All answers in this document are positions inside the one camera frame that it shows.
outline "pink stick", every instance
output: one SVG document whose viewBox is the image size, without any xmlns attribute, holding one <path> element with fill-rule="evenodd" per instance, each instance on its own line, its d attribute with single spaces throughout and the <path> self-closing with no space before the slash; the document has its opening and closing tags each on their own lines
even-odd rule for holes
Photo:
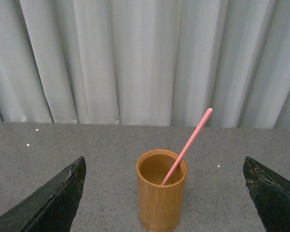
<svg viewBox="0 0 290 232">
<path fill-rule="evenodd" d="M 200 133 L 200 131 L 204 127 L 206 121 L 208 120 L 208 118 L 210 117 L 210 115 L 212 114 L 212 112 L 213 112 L 213 109 L 212 108 L 207 109 L 207 111 L 205 112 L 204 116 L 202 117 L 199 125 L 197 126 L 197 128 L 194 130 L 194 132 L 190 136 L 188 142 L 186 143 L 186 145 L 184 146 L 182 152 L 179 154 L 179 156 L 175 160 L 172 168 L 169 170 L 168 174 L 164 178 L 164 180 L 161 183 L 161 185 L 165 185 L 165 183 L 168 181 L 168 179 L 170 178 L 170 176 L 174 172 L 175 168 L 178 166 L 178 164 L 180 163 L 180 161 L 183 159 L 184 155 L 186 154 L 186 152 L 190 148 L 191 144 L 193 143 L 193 141 L 196 139 L 196 137 L 198 136 L 198 134 Z"/>
</svg>

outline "speckled surface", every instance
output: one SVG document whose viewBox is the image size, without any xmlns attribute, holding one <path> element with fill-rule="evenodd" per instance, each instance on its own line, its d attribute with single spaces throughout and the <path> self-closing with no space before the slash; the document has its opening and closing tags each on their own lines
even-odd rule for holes
<svg viewBox="0 0 290 232">
<path fill-rule="evenodd" d="M 151 149 L 179 153 L 193 130 L 0 123 L 0 215 L 84 156 L 84 193 L 71 231 L 145 231 L 137 216 L 136 161 Z M 189 172 L 176 231 L 265 231 L 245 186 L 246 156 L 290 180 L 290 132 L 204 128 L 185 157 Z"/>
</svg>

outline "gray countertop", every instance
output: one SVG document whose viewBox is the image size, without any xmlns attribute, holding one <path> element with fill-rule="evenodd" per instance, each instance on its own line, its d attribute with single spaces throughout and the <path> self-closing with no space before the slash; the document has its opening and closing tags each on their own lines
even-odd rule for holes
<svg viewBox="0 0 290 232">
<path fill-rule="evenodd" d="M 137 159 L 152 149 L 180 153 L 193 130 L 0 123 L 0 215 L 84 156 L 84 193 L 71 231 L 145 231 L 137 216 Z M 290 132 L 204 128 L 185 156 L 189 172 L 176 231 L 265 231 L 245 186 L 246 156 L 290 180 Z"/>
</svg>

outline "curtain fold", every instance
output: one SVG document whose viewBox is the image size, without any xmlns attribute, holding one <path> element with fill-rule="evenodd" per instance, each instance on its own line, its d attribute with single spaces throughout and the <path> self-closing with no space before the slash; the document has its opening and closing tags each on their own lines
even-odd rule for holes
<svg viewBox="0 0 290 232">
<path fill-rule="evenodd" d="M 0 0 L 0 121 L 290 130 L 290 0 Z"/>
</svg>

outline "wooden cup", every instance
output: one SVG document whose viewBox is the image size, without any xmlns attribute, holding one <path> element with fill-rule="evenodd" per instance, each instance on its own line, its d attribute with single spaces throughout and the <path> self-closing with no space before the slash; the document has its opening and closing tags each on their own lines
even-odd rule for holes
<svg viewBox="0 0 290 232">
<path fill-rule="evenodd" d="M 137 161 L 139 219 L 149 232 L 171 232 L 178 226 L 188 166 L 182 160 L 164 186 L 161 185 L 178 155 L 151 150 Z"/>
</svg>

